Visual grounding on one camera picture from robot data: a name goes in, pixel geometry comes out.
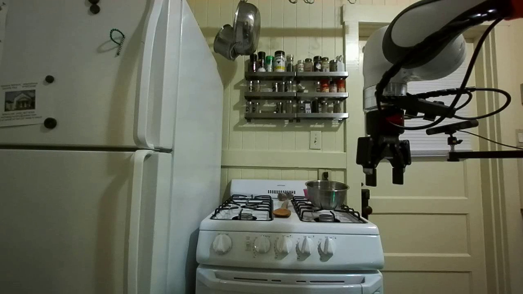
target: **refrigerator door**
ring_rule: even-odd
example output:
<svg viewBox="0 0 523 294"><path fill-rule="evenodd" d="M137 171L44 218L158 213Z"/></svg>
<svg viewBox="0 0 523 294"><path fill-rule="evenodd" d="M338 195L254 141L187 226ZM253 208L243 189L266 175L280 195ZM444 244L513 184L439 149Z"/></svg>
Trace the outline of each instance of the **refrigerator door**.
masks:
<svg viewBox="0 0 523 294"><path fill-rule="evenodd" d="M0 146L171 149L178 19L164 0L1 2Z"/></svg>
<svg viewBox="0 0 523 294"><path fill-rule="evenodd" d="M171 156L0 151L0 293L164 293Z"/></svg>

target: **stove knob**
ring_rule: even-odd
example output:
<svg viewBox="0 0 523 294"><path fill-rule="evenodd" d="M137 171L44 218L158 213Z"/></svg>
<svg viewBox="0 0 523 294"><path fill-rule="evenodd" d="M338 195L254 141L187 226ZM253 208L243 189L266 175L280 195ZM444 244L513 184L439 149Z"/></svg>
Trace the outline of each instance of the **stove knob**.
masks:
<svg viewBox="0 0 523 294"><path fill-rule="evenodd" d="M333 241L328 238L320 241L320 244L316 246L316 251L318 251L321 260L331 259L333 257Z"/></svg>
<svg viewBox="0 0 523 294"><path fill-rule="evenodd" d="M231 241L228 236L215 236L212 241L212 252L218 255L225 255L231 247Z"/></svg>
<svg viewBox="0 0 523 294"><path fill-rule="evenodd" d="M298 257L308 257L310 255L310 239L303 238L300 242L297 242L295 254Z"/></svg>
<svg viewBox="0 0 523 294"><path fill-rule="evenodd" d="M289 238L277 238L274 244L274 252L279 257L284 257L290 252L292 241Z"/></svg>
<svg viewBox="0 0 523 294"><path fill-rule="evenodd" d="M254 238L253 251L258 255L264 255L271 251L271 241L267 238Z"/></svg>

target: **spice rack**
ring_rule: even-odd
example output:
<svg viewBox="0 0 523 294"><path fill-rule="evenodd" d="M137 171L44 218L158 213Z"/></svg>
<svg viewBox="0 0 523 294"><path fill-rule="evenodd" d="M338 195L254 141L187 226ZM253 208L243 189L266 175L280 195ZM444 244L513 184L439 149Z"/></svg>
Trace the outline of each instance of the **spice rack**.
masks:
<svg viewBox="0 0 523 294"><path fill-rule="evenodd" d="M336 122L347 118L347 73L245 73L245 120ZM330 92L321 84L339 84Z"/></svg>

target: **burner grate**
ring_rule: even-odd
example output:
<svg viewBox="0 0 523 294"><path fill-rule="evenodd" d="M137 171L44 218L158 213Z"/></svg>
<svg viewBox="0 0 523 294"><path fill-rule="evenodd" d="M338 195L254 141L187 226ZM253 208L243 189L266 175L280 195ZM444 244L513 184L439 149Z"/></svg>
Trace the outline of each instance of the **burner grate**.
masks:
<svg viewBox="0 0 523 294"><path fill-rule="evenodd" d="M256 221L254 213L264 213L267 221L272 221L272 198L269 195L231 195L227 202L218 205L210 220L217 220L217 216L223 211L238 211L230 221Z"/></svg>
<svg viewBox="0 0 523 294"><path fill-rule="evenodd" d="M302 223L323 223L323 224L339 224L339 223L361 223L364 224L365 221L361 218L361 215L352 210L344 206L339 211L333 210L320 210L313 208L310 202L300 197L292 198L292 206L295 215L298 216L298 221Z"/></svg>

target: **pot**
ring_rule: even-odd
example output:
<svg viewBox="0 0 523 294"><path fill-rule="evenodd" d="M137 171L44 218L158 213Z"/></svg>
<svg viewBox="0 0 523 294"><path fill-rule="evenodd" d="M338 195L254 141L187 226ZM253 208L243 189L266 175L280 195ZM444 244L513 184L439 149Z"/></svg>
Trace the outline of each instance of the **pot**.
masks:
<svg viewBox="0 0 523 294"><path fill-rule="evenodd" d="M321 180L307 182L307 197L315 210L343 210L346 206L344 184L328 182L328 174Z"/></svg>

